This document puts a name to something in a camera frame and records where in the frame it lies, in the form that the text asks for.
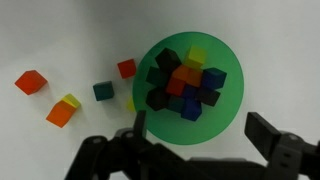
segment white background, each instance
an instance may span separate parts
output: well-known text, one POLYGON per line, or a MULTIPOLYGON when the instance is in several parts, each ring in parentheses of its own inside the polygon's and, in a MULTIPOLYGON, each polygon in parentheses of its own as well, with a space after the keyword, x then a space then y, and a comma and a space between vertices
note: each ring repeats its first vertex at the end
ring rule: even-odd
POLYGON ((150 141, 185 159, 264 164, 243 134, 246 113, 257 111, 278 129, 317 143, 319 9, 316 0, 0 0, 0 179, 61 180, 84 138, 111 139, 131 126, 132 79, 122 80, 116 63, 138 63, 155 43, 183 31, 206 32, 230 46, 243 68, 244 99, 234 122, 208 142, 177 146, 149 134, 150 141), (27 96, 14 82, 30 69, 49 85, 27 96), (106 80, 114 82, 115 98, 96 102, 92 85, 106 80), (60 129, 45 117, 67 93, 82 108, 60 129))

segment toy block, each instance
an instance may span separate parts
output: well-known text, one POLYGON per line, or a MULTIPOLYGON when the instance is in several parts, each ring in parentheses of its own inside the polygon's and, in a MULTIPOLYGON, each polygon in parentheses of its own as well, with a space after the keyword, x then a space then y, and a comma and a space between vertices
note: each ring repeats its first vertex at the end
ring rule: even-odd
POLYGON ((186 99, 182 108, 181 117, 190 121, 196 121, 202 113, 201 102, 194 99, 186 99))
POLYGON ((219 97, 220 93, 218 91, 210 90, 206 87, 201 87, 199 88, 195 99, 201 101, 206 105, 215 106, 219 97))
POLYGON ((184 106, 185 99, 178 96, 170 96, 167 109, 181 113, 182 108, 184 106))
POLYGON ((168 105, 169 95, 163 88, 155 88, 148 92, 146 103, 154 110, 159 111, 168 105))
POLYGON ((172 77, 176 79, 180 79, 182 81, 187 81, 189 76, 189 71, 190 71, 190 68, 182 64, 173 71, 172 77))
POLYGON ((200 69, 201 66, 205 63, 206 58, 206 50, 197 46, 191 46, 184 64, 193 69, 200 69))
POLYGON ((62 128, 65 124, 67 124, 75 111, 76 108, 74 108, 72 105, 64 101, 59 101, 54 105, 46 119, 62 128))
POLYGON ((169 81, 169 74, 162 72, 158 68, 150 67, 146 81, 157 87, 166 87, 169 81))
POLYGON ((181 97, 194 98, 196 96, 197 90, 198 90, 198 88, 186 84, 184 89, 183 89, 183 92, 181 94, 181 97))
POLYGON ((97 101, 111 99, 114 96, 113 86, 111 81, 102 82, 93 86, 94 94, 97 101))
POLYGON ((189 75, 187 78, 187 84, 190 84, 194 87, 200 87, 202 80, 202 72, 200 70, 190 69, 189 75))
POLYGON ((118 68, 122 79, 132 77, 136 74, 137 68, 133 59, 118 63, 118 68))
POLYGON ((177 53, 168 48, 164 48, 161 53, 156 56, 156 62, 161 71, 170 75, 181 64, 177 53))
POLYGON ((167 85, 166 92, 168 94, 181 96, 185 85, 186 85, 186 82, 176 79, 174 77, 171 77, 167 85))
POLYGON ((72 94, 67 94, 66 96, 64 96, 61 99, 61 101, 64 101, 64 102, 70 104, 74 108, 78 108, 79 106, 81 106, 81 103, 72 94))
POLYGON ((134 106, 133 97, 131 96, 127 102, 127 109, 131 112, 136 112, 136 108, 134 106))
POLYGON ((203 70, 201 86, 211 90, 219 89, 224 86, 227 73, 217 69, 209 68, 203 70))
POLYGON ((27 95, 39 91, 48 81, 36 70, 26 71, 15 82, 15 85, 27 95))

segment green circular plate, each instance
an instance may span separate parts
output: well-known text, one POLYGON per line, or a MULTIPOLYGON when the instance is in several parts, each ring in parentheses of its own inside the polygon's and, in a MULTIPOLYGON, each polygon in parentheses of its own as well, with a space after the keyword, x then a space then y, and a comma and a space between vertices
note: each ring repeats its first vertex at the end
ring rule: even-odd
POLYGON ((243 97, 243 74, 232 50, 221 40, 200 32, 184 32, 170 36, 154 47, 142 59, 133 83, 133 100, 136 110, 147 111, 147 129, 156 137, 173 144, 191 145, 217 136, 234 119, 243 97), (146 82, 150 66, 158 67, 155 57, 164 49, 177 52, 183 62, 192 45, 207 50, 202 69, 216 67, 227 73, 227 78, 217 104, 202 104, 202 115, 196 122, 182 119, 180 114, 167 109, 153 111, 145 102, 148 91, 155 86, 146 82))

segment red cube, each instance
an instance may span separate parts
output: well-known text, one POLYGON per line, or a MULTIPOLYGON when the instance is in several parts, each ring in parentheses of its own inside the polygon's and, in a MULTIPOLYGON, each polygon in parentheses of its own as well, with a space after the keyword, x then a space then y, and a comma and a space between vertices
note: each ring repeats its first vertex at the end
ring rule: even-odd
POLYGON ((41 76, 36 70, 26 71, 23 75, 15 82, 24 93, 27 95, 33 94, 41 89, 48 81, 41 76))
POLYGON ((132 77, 136 74, 137 68, 134 59, 129 59, 118 63, 118 68, 122 79, 132 77))
POLYGON ((171 77, 167 85, 166 92, 172 95, 181 96, 185 85, 185 81, 171 77))

